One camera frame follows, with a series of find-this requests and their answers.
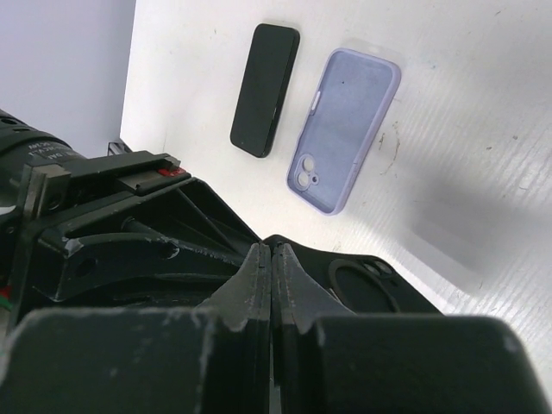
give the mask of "white table surface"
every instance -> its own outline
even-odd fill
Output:
[[[260,22],[301,33],[263,160],[229,140]],[[549,0],[138,0],[122,138],[181,159],[261,237],[379,255],[442,311],[506,320],[550,396],[551,23]],[[323,216],[285,176],[338,47],[402,82],[344,211]]]

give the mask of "black smartphone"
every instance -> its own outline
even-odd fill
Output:
[[[254,31],[230,140],[255,157],[273,146],[298,46],[294,28],[263,23]]]

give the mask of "lavender phone case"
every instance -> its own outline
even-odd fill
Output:
[[[399,83],[392,62],[330,55],[287,174],[293,192],[324,214],[342,210]]]

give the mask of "circular hole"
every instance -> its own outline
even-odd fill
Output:
[[[383,261],[375,261],[374,264],[385,274],[392,274],[393,270]]]
[[[369,265],[368,263],[362,263],[362,265],[364,266],[364,268],[366,270],[368,270],[374,276],[377,276],[377,277],[381,276],[380,271],[377,268],[375,268],[374,266]]]
[[[97,260],[93,258],[85,259],[75,269],[75,277],[83,278],[84,276],[90,276],[96,269]]]
[[[159,257],[163,260],[172,259],[179,253],[180,249],[172,243],[165,243],[159,249]]]
[[[308,173],[314,170],[314,160],[312,159],[312,157],[305,157],[305,159],[303,160],[303,168]]]
[[[61,204],[61,194],[57,193],[57,194],[53,194],[49,199],[48,199],[48,202],[47,202],[47,208],[51,211],[51,210],[55,210],[57,209],[58,207],[60,207],[60,204]]]
[[[8,125],[17,125],[17,122],[15,122],[13,119],[9,118],[2,118],[3,123],[7,123]]]
[[[307,174],[305,171],[300,172],[297,177],[297,182],[299,183],[299,185],[305,188],[307,185],[309,185],[309,174]]]

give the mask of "black mount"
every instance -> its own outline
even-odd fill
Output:
[[[21,132],[3,412],[549,412],[499,321],[443,317],[378,257],[261,241],[168,154]]]

